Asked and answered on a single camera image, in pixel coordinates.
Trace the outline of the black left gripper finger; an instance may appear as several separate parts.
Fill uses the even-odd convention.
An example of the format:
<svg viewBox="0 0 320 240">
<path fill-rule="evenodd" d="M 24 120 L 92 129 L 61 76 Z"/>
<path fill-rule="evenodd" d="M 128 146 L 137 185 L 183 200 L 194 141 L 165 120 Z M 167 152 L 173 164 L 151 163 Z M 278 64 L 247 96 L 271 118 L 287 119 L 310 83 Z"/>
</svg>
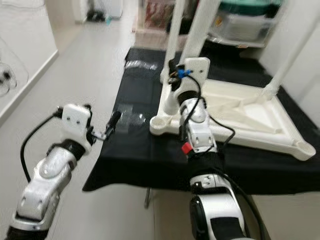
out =
<svg viewBox="0 0 320 240">
<path fill-rule="evenodd" d="M 109 121 L 107 122 L 105 129 L 105 137 L 110 137 L 115 132 L 115 128 L 122 117 L 122 112 L 119 110 L 115 110 L 112 112 Z"/>
</svg>

